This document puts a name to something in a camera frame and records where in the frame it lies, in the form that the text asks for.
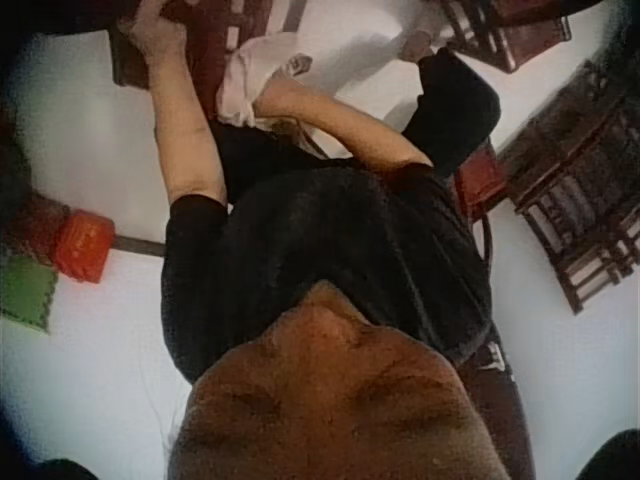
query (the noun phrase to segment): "red object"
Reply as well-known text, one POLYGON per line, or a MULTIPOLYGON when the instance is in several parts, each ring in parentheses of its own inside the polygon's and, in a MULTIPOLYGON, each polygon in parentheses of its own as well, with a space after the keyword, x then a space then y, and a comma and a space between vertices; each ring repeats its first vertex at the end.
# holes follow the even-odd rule
POLYGON ((62 230, 55 265, 76 280, 100 283, 114 237, 115 225, 111 220, 76 211, 62 230))
POLYGON ((462 164, 455 184, 460 209, 472 222, 504 198, 506 183, 491 142, 486 141, 462 164))

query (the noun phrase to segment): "closed eye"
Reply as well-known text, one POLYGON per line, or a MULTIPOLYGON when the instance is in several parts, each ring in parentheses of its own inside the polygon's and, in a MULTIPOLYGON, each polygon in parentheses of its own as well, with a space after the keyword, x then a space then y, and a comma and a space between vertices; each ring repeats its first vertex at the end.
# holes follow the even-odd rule
POLYGON ((280 403, 265 392, 229 392, 225 394, 234 409, 242 409, 252 415, 280 416, 280 403))

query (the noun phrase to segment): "black shirt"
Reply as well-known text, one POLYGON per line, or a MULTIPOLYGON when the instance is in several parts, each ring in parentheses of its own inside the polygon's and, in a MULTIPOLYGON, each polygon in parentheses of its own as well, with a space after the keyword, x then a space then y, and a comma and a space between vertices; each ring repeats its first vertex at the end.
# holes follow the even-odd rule
POLYGON ((165 341, 195 382, 327 280, 373 324, 452 363, 484 340, 487 269, 444 183, 424 165, 382 178, 350 168, 265 181, 231 215, 191 195, 171 207, 162 273, 165 341))

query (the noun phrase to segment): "white cloth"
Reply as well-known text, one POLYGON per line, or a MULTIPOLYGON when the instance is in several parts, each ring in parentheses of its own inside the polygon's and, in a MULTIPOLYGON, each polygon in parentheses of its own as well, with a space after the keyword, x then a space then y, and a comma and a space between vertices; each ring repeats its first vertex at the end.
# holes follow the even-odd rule
POLYGON ((283 69, 289 75, 308 70, 311 59, 297 53, 295 33, 253 38, 236 50, 227 63, 216 103, 218 120, 236 127, 255 127, 253 102, 269 79, 283 69))

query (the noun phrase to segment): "forearm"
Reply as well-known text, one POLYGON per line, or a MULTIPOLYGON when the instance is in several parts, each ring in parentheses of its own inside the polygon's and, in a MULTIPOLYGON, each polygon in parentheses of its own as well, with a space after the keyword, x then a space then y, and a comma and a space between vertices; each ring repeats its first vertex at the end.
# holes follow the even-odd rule
POLYGON ((184 55, 149 65, 156 141, 169 201, 188 194, 227 201, 220 156, 184 55))
POLYGON ((266 116, 293 117, 338 139, 369 169, 387 172, 408 163, 431 165, 428 157, 383 122, 332 97, 289 84, 268 105, 266 116))

